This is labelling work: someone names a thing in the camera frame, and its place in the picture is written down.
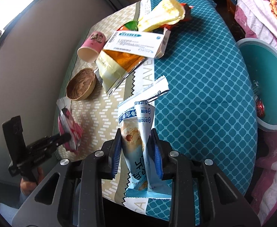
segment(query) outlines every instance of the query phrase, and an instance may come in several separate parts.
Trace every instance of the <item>pink paper cup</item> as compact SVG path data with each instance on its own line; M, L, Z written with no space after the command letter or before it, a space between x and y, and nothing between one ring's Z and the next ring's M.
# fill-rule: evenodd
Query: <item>pink paper cup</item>
M94 31L78 49L78 56L86 62L94 62L105 45L106 37L99 31Z

